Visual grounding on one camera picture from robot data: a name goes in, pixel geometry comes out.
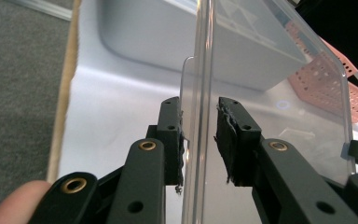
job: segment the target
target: carpeted floor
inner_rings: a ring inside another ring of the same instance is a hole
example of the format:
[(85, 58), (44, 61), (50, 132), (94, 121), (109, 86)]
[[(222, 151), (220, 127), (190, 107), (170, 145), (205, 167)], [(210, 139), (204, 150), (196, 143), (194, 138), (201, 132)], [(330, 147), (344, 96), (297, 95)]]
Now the carpeted floor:
[(0, 202), (46, 177), (69, 24), (0, 0)]

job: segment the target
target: gold screw insert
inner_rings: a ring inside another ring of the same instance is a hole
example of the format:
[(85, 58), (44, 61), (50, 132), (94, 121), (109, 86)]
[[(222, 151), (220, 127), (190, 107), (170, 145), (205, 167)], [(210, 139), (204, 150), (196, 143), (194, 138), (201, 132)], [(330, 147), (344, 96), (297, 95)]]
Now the gold screw insert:
[(65, 181), (61, 186), (61, 190), (64, 193), (72, 194), (81, 191), (86, 185), (87, 180), (85, 178), (76, 177)]
[(286, 151), (288, 148), (287, 145), (282, 142), (270, 142), (269, 146), (278, 151)]
[(138, 148), (145, 151), (150, 151), (156, 148), (156, 143), (152, 141), (146, 141), (139, 144)]

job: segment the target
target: brown edge trim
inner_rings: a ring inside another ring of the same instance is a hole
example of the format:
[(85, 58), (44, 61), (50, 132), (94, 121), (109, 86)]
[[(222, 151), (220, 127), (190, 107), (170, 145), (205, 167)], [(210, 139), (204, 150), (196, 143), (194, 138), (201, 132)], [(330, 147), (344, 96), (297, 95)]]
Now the brown edge trim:
[(81, 0), (74, 1), (71, 25), (69, 28), (68, 42), (66, 45), (66, 53), (64, 66), (62, 69), (62, 79), (60, 92), (58, 96), (58, 104), (56, 118), (54, 122), (53, 136), (51, 141), (50, 156), (48, 160), (47, 181), (54, 183), (58, 177), (59, 163), (61, 158), (62, 138), (65, 129), (66, 111), (69, 104), (69, 94), (71, 80), (75, 75), (77, 65), (77, 47), (78, 47), (78, 10)]

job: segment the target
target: pink perforated basket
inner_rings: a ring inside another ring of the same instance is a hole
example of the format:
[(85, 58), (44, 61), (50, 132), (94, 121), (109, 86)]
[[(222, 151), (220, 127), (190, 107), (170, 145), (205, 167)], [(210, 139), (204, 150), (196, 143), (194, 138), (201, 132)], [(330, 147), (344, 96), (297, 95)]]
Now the pink perforated basket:
[[(287, 23), (286, 31), (305, 54), (312, 56), (306, 45), (298, 37), (299, 31), (292, 22)], [(345, 67), (347, 77), (353, 76), (358, 72), (358, 69), (347, 57), (327, 42), (324, 41), (324, 43), (341, 60), (342, 65)], [(316, 56), (313, 55), (312, 57), (313, 61), (311, 63), (301, 67), (295, 74), (290, 76), (288, 80), (301, 100), (341, 115), (343, 108), (340, 103), (340, 83), (332, 76), (335, 72), (335, 68), (329, 67), (324, 63), (325, 60), (330, 60), (324, 53), (320, 53)], [(348, 84), (350, 90), (351, 121), (352, 123), (356, 123), (358, 122), (358, 87), (350, 82)]]

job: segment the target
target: transparent plastic container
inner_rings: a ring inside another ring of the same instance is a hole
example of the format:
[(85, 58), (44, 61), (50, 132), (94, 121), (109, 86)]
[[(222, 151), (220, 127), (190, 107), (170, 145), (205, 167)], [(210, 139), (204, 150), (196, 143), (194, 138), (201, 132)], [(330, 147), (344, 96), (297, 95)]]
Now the transparent plastic container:
[[(334, 105), (300, 97), (289, 79), (301, 84), (301, 78), (334, 83), (323, 92)], [(185, 61), (181, 89), (189, 143), (183, 223), (260, 222), (251, 189), (226, 183), (213, 139), (220, 96), (239, 101), (264, 137), (290, 142), (320, 175), (345, 183), (354, 172), (346, 156), (351, 111), (345, 70), (294, 9), (285, 0), (200, 1), (195, 55)]]

